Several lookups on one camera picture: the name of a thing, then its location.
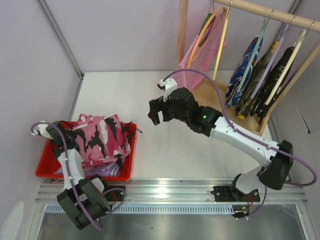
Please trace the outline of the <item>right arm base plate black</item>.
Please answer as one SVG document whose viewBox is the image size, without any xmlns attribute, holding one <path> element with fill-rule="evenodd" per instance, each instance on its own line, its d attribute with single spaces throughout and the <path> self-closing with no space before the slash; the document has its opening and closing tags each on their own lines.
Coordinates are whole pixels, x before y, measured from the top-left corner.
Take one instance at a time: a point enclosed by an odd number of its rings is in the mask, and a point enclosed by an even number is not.
<svg viewBox="0 0 320 240">
<path fill-rule="evenodd" d="M 216 185 L 210 192 L 216 202 L 254 202 L 257 203 L 261 200 L 260 194 L 257 189 L 251 191 L 250 193 L 242 193 L 236 188 L 231 188 L 227 185 Z"/>
</svg>

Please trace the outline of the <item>yellow hanger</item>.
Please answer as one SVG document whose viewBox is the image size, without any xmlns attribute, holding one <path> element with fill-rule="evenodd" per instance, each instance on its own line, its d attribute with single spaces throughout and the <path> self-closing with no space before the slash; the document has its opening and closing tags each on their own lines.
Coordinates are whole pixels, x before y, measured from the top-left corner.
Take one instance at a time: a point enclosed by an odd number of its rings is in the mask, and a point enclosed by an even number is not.
<svg viewBox="0 0 320 240">
<path fill-rule="evenodd" d="M 214 66 L 213 75 L 212 75 L 213 80 L 215 80 L 216 76 L 217 76 L 218 67 L 219 67 L 219 63 L 220 63 L 220 59 L 221 59 L 221 54 L 222 54 L 222 50 L 223 50 L 223 47 L 225 44 L 225 37 L 226 37 L 227 27 L 228 27 L 228 23 L 229 23 L 229 17 L 230 17 L 230 7 L 227 8 L 226 13 L 225 13 L 224 25 L 223 25 L 223 29 L 222 29 L 219 48 L 218 48 L 215 66 Z"/>
</svg>

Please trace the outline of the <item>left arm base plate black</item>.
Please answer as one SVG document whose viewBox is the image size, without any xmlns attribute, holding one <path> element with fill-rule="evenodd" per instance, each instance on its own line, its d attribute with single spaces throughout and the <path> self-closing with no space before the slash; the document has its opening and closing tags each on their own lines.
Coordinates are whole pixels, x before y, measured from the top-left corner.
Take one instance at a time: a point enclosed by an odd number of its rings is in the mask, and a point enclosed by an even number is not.
<svg viewBox="0 0 320 240">
<path fill-rule="evenodd" d="M 120 190 L 112 190 L 111 189 L 122 189 L 126 191 L 125 185 L 108 185 L 107 188 L 103 191 L 103 194 L 108 202 L 115 203 L 121 202 L 124 199 L 124 193 Z"/>
</svg>

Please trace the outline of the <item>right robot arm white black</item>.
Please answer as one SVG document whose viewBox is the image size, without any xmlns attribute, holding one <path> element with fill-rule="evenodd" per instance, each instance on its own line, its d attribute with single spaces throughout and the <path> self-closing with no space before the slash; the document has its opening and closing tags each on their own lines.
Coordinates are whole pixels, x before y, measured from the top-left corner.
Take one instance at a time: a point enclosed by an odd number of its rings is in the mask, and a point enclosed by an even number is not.
<svg viewBox="0 0 320 240">
<path fill-rule="evenodd" d="M 200 106 L 185 87 L 175 89 L 168 98 L 150 100 L 148 117 L 154 125 L 160 123 L 159 113 L 165 122 L 172 119 L 184 122 L 193 132 L 228 143 L 258 162 L 258 167 L 233 179 L 228 194 L 235 201 L 240 202 L 259 188 L 283 188 L 293 165 L 293 159 L 288 156 L 293 152 L 290 142 L 264 140 L 235 123 L 228 123 L 220 111 Z"/>
</svg>

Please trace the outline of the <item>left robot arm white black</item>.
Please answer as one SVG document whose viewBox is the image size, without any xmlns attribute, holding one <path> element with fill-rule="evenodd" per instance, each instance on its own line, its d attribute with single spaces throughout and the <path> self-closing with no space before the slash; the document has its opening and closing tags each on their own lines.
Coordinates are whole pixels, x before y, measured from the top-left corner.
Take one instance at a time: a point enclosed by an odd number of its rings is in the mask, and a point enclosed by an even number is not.
<svg viewBox="0 0 320 240">
<path fill-rule="evenodd" d="M 80 147 L 61 123 L 50 123 L 45 130 L 50 142 L 56 146 L 53 153 L 61 165 L 64 178 L 63 192 L 56 197 L 57 202 L 79 230 L 93 225 L 102 232 L 101 217 L 110 210 L 103 195 L 106 182 L 99 175 L 85 177 Z"/>
</svg>

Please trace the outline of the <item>pink camouflage trousers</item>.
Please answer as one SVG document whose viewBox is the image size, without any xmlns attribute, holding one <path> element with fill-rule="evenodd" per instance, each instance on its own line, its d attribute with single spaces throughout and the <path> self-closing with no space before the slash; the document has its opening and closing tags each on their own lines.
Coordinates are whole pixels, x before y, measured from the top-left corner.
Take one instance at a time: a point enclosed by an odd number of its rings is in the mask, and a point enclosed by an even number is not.
<svg viewBox="0 0 320 240">
<path fill-rule="evenodd" d="M 131 152 L 132 136 L 116 114 L 94 116 L 82 113 L 71 125 L 82 167 L 117 163 L 123 169 L 123 162 Z"/>
</svg>

